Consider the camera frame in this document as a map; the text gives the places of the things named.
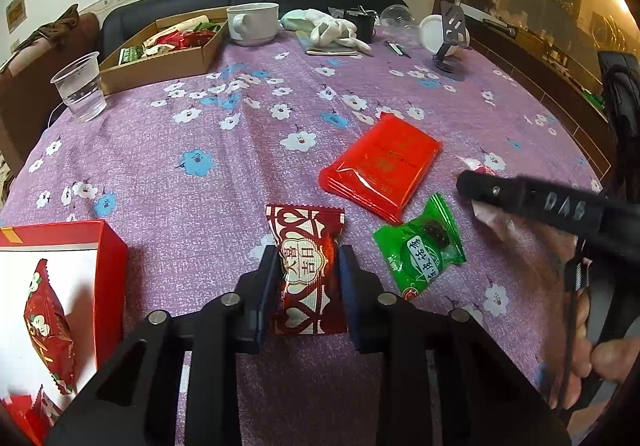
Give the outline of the person's right hand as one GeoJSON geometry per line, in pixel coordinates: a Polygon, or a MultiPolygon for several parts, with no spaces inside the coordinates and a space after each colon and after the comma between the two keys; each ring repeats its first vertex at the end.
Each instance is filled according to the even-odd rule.
{"type": "Polygon", "coordinates": [[[612,340],[594,346],[587,339],[589,294],[586,291],[580,291],[576,302],[576,333],[573,359],[567,377],[567,388],[564,397],[560,400],[559,392],[562,381],[554,383],[549,396],[549,405],[552,409],[559,405],[564,409],[575,405],[580,392],[582,392],[582,380],[588,377],[592,371],[604,380],[623,383],[639,354],[638,338],[612,340]]]}

